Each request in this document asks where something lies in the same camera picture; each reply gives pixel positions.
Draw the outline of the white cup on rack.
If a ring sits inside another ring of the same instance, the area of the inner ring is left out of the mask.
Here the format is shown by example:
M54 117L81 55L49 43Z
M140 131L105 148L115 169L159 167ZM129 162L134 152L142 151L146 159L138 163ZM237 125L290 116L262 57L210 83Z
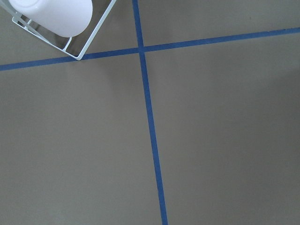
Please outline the white cup on rack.
M9 3L17 12L65 38L84 32L93 11L91 0L10 0Z

